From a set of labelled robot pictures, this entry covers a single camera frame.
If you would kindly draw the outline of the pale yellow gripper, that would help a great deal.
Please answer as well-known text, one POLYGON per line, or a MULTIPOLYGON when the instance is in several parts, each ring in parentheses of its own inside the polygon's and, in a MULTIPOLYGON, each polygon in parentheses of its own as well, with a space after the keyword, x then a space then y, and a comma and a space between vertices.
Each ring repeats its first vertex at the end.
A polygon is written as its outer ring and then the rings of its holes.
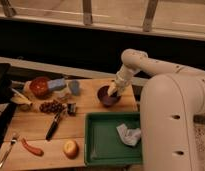
POLYGON ((127 86, 128 86, 128 83, 126 81, 114 80, 111 82, 111 84, 107 90, 107 94, 109 96, 112 96, 114 94, 121 96, 122 93, 125 91, 127 86))

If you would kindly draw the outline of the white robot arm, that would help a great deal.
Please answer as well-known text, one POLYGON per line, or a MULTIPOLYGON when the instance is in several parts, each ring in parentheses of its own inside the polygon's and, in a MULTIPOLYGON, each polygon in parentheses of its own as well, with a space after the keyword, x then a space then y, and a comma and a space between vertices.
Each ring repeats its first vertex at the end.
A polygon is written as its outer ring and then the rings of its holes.
POLYGON ((109 94, 121 94, 140 71, 150 76, 140 98, 144 171, 201 171, 193 118, 205 114, 205 71, 134 49, 121 60, 109 94))

